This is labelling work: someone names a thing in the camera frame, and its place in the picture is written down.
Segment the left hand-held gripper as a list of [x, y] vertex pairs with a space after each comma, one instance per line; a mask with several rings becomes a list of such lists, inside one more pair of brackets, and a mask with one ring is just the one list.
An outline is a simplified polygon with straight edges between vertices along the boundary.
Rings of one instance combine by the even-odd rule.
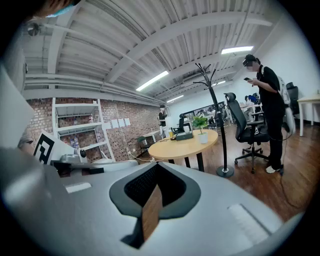
[[74, 171], [80, 171], [81, 174], [84, 172], [85, 175], [102, 174], [139, 165], [136, 160], [88, 163], [85, 150], [73, 148], [44, 130], [41, 131], [33, 155], [42, 164], [55, 167], [59, 175], [71, 175]]

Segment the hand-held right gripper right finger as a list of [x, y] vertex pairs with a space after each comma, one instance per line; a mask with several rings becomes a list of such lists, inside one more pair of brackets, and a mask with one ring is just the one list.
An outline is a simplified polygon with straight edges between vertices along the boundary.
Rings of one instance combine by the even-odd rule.
[[140, 248], [142, 256], [272, 256], [303, 213], [288, 221], [232, 181], [181, 165], [201, 195], [184, 217], [161, 220]]

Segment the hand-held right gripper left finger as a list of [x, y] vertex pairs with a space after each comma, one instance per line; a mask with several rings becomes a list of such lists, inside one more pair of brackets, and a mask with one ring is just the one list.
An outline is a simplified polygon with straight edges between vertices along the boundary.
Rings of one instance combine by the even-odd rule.
[[93, 187], [68, 193], [56, 169], [17, 148], [0, 150], [5, 210], [41, 255], [160, 256], [145, 243], [141, 213], [123, 215], [109, 196], [121, 171], [93, 176]]

